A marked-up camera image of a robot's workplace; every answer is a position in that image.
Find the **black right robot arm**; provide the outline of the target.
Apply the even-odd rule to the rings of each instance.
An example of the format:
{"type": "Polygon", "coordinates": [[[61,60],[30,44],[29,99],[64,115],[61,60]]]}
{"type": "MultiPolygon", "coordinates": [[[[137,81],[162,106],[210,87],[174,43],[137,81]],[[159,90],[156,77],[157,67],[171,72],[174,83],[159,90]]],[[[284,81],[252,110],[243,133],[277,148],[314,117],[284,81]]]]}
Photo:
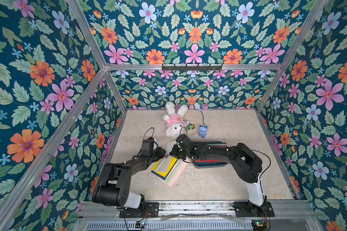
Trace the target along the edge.
{"type": "Polygon", "coordinates": [[[219,161],[232,165],[238,177],[246,183],[248,201],[256,207],[262,207],[266,196],[262,188],[263,161],[244,143],[236,146],[214,146],[208,142],[192,141],[187,135],[180,135],[176,139],[169,155],[186,161],[219,161]]]}

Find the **navy blue envelope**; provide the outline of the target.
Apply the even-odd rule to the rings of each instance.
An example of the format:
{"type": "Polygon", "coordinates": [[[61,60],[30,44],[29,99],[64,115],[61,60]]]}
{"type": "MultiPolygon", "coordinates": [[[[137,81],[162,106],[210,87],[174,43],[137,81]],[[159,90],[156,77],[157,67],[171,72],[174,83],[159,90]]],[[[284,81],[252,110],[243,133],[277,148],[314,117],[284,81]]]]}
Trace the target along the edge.
{"type": "Polygon", "coordinates": [[[159,177],[162,180],[166,179],[166,174],[165,173],[161,173],[161,172],[155,172],[155,171],[151,171],[151,173],[153,173],[155,176],[159,177]]]}

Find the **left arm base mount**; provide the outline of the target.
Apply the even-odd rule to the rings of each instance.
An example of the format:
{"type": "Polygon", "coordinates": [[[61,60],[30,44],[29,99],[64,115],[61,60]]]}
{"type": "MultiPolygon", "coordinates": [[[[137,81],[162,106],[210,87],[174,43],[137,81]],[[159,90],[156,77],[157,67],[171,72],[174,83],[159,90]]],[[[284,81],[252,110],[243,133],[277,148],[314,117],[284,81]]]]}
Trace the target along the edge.
{"type": "Polygon", "coordinates": [[[120,209],[119,218],[157,218],[158,202],[147,202],[142,194],[130,194],[125,206],[120,209]]]}

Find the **cream envelope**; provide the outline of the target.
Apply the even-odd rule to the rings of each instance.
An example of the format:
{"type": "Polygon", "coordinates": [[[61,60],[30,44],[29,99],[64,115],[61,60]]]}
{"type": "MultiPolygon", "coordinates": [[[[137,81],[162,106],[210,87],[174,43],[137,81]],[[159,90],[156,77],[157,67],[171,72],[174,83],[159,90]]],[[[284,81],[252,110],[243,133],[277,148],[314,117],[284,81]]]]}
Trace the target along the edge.
{"type": "Polygon", "coordinates": [[[170,161],[172,159],[175,159],[174,157],[170,156],[169,153],[171,152],[173,146],[176,144],[176,141],[169,141],[167,144],[166,144],[166,147],[165,147],[165,151],[166,151],[166,156],[161,159],[160,161],[170,161]]]}

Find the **yellow envelope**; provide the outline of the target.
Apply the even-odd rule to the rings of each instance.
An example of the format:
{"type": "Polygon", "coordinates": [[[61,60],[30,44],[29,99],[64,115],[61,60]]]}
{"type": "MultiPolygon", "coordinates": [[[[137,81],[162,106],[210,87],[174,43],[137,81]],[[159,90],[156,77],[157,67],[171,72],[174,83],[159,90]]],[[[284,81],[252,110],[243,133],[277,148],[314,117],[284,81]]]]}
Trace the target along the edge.
{"type": "Polygon", "coordinates": [[[174,169],[174,166],[175,166],[176,163],[177,163],[177,159],[172,159],[172,160],[170,160],[168,162],[166,162],[166,161],[159,161],[157,164],[154,165],[152,170],[155,171],[155,172],[165,173],[166,174],[166,179],[167,179],[169,174],[174,169]]]}

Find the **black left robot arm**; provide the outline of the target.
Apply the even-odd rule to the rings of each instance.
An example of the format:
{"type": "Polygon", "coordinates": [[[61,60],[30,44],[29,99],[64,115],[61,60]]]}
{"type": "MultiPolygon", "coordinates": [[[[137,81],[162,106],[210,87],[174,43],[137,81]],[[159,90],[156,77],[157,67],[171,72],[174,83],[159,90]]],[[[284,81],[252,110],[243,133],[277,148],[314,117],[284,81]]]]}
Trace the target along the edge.
{"type": "Polygon", "coordinates": [[[138,154],[132,159],[104,165],[92,193],[92,202],[118,208],[142,207],[143,195],[130,191],[131,178],[165,156],[166,151],[154,138],[143,140],[138,154]]]}

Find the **red envelope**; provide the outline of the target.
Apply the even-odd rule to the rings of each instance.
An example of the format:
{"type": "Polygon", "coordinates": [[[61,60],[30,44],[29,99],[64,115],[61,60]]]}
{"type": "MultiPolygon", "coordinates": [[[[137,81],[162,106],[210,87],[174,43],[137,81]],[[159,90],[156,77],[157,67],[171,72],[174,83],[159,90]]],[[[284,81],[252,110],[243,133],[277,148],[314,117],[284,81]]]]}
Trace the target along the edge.
{"type": "MultiPolygon", "coordinates": [[[[213,144],[210,145],[211,148],[216,147],[216,148],[226,148],[226,144],[213,144]]],[[[218,160],[212,160],[212,159],[207,159],[207,160],[201,160],[201,159],[197,159],[194,161],[194,163],[199,164],[199,163],[203,163],[203,164],[226,164],[226,162],[224,161],[218,161],[218,160]]]]}

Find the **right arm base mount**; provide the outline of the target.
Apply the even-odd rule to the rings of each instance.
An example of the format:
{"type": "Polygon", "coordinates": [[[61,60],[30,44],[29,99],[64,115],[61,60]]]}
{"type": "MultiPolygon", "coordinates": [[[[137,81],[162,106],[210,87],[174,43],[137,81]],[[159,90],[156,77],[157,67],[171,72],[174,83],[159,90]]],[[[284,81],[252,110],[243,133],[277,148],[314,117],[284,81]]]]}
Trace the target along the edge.
{"type": "Polygon", "coordinates": [[[234,202],[233,208],[235,209],[236,217],[239,217],[239,218],[275,217],[275,213],[272,208],[272,205],[267,200],[261,206],[256,206],[252,204],[250,201],[234,202]]]}

